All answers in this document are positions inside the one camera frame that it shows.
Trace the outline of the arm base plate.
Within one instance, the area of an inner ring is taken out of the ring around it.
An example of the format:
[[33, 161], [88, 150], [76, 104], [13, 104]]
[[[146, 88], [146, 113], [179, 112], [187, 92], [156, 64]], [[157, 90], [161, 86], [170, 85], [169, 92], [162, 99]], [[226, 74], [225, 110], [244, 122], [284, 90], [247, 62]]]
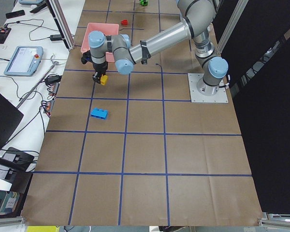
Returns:
[[228, 103], [225, 88], [211, 87], [203, 81], [203, 73], [188, 73], [190, 99], [192, 103]]

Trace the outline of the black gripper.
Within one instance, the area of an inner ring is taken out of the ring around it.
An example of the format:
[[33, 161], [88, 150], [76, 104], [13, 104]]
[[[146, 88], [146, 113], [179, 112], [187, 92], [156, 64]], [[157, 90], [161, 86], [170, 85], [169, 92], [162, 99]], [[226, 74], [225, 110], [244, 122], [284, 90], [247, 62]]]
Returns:
[[95, 74], [93, 74], [92, 79], [95, 83], [101, 83], [101, 76], [106, 75], [106, 70], [108, 69], [108, 62], [105, 61], [103, 63], [95, 63], [93, 62], [93, 68], [95, 70]]

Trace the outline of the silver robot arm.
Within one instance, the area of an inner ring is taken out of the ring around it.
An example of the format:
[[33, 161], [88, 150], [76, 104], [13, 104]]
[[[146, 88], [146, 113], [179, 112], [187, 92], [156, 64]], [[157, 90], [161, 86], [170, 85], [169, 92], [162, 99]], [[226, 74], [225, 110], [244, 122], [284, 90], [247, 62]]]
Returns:
[[98, 30], [90, 32], [89, 50], [83, 54], [81, 62], [92, 63], [94, 82], [103, 85], [107, 80], [107, 52], [113, 54], [117, 71], [128, 75], [135, 64], [146, 65], [155, 54], [192, 39], [196, 46], [196, 59], [204, 70], [197, 90], [206, 96], [215, 95], [222, 87], [220, 82], [227, 75], [229, 66], [225, 59], [214, 55], [215, 48], [207, 30], [216, 16], [214, 6], [208, 0], [178, 0], [176, 3], [182, 14], [181, 21], [147, 40], [141, 40], [138, 45], [132, 46], [126, 34], [107, 36]]

